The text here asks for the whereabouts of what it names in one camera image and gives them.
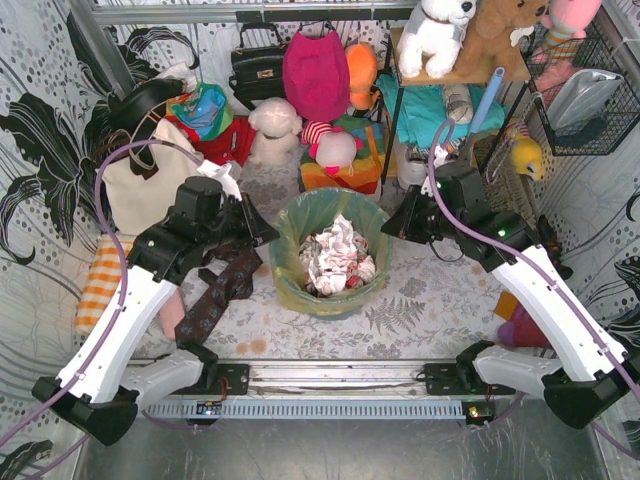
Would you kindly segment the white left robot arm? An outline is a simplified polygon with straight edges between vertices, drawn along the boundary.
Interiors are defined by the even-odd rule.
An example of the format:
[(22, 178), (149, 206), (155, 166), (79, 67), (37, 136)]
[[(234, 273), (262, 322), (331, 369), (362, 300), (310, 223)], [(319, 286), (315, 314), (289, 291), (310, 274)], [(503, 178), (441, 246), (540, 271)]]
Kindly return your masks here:
[[(188, 178), (165, 218), (138, 235), (123, 258), (120, 283), (83, 347), (57, 376), (39, 378), (33, 396), (109, 446), (141, 411), (169, 394), (190, 389), (226, 395), (229, 381), (204, 343), (230, 301), (251, 295), (261, 264), (257, 247), (278, 237), (229, 175)], [(176, 350), (142, 369), (128, 369), (161, 307), (191, 270), (214, 255), (227, 266), (179, 320)]]

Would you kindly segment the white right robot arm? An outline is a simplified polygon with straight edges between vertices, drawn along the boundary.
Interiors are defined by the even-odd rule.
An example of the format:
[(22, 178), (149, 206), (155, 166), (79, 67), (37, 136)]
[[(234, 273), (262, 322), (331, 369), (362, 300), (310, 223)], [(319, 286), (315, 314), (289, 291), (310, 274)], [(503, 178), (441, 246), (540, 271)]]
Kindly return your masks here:
[(638, 385), (638, 353), (597, 324), (519, 214), (491, 208), (475, 168), (446, 163), (435, 180), (433, 195), (412, 186), (382, 232), (420, 244), (453, 240), (515, 296), (556, 354), (542, 359), (479, 341), (456, 358), (460, 386), (518, 390), (544, 400), (567, 426), (586, 427)]

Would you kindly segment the yellow plastic trash bag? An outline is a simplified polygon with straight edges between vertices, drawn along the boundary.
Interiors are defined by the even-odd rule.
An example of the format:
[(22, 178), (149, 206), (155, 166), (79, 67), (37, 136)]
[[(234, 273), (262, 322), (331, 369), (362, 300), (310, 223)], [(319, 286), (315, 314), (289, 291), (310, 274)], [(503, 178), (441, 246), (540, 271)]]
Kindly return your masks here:
[(288, 310), (343, 318), (384, 286), (393, 239), (389, 216), (370, 198), (343, 188), (300, 194), (276, 217), (270, 244), (277, 299)]

